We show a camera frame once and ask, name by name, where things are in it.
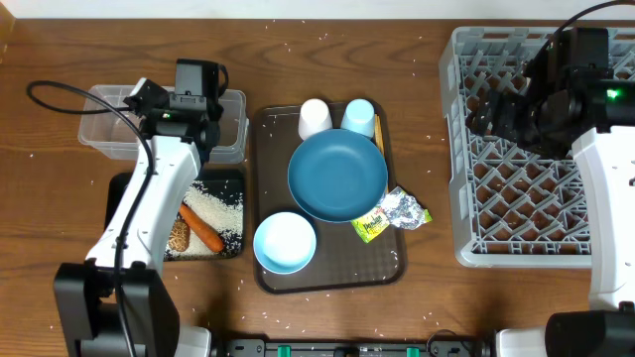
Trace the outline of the orange carrot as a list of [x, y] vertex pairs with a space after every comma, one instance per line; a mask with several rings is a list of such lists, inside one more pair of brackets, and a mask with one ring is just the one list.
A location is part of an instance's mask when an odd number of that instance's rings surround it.
[[224, 248], [224, 243], [218, 233], [198, 217], [188, 206], [181, 204], [179, 214], [189, 226], [190, 230], [212, 252], [219, 253]]

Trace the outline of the brown food scrap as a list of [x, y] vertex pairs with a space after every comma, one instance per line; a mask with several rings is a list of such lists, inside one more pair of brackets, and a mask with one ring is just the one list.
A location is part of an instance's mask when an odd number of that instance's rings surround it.
[[168, 246], [171, 250], [184, 252], [190, 245], [190, 227], [182, 220], [175, 221], [170, 232]]

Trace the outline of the foil snack wrapper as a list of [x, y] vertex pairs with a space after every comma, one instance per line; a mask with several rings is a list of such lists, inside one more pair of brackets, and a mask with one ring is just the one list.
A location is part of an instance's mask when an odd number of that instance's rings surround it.
[[365, 215], [352, 220], [351, 224], [364, 243], [369, 243], [389, 226], [416, 230], [432, 222], [430, 212], [400, 186], [384, 194], [380, 202]]

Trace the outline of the light blue bowl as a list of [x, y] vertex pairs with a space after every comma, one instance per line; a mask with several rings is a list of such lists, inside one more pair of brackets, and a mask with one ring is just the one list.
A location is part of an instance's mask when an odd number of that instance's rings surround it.
[[313, 258], [317, 235], [312, 224], [294, 212], [278, 212], [263, 220], [253, 239], [257, 262], [277, 275], [302, 270]]

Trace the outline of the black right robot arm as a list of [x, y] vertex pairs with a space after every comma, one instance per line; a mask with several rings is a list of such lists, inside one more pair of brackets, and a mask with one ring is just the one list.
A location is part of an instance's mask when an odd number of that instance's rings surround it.
[[543, 327], [501, 330], [496, 354], [633, 355], [633, 82], [585, 78], [537, 96], [489, 90], [466, 125], [551, 159], [571, 155], [587, 205], [589, 309], [555, 313]]

